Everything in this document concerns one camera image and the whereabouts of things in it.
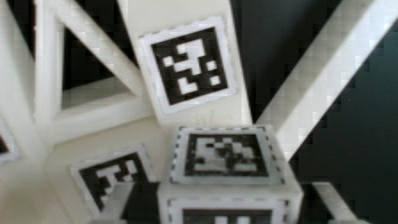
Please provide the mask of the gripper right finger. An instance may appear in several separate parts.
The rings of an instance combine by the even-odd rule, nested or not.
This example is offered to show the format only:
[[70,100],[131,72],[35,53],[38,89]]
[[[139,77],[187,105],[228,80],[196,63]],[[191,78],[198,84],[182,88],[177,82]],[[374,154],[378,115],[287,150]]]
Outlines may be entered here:
[[303,183],[299,224],[372,224],[360,219],[331,182]]

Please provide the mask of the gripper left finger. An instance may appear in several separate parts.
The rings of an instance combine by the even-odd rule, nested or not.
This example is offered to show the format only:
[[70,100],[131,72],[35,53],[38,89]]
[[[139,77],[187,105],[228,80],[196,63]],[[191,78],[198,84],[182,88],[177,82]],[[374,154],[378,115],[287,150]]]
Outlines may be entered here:
[[88,224],[161,224],[159,183],[120,183]]

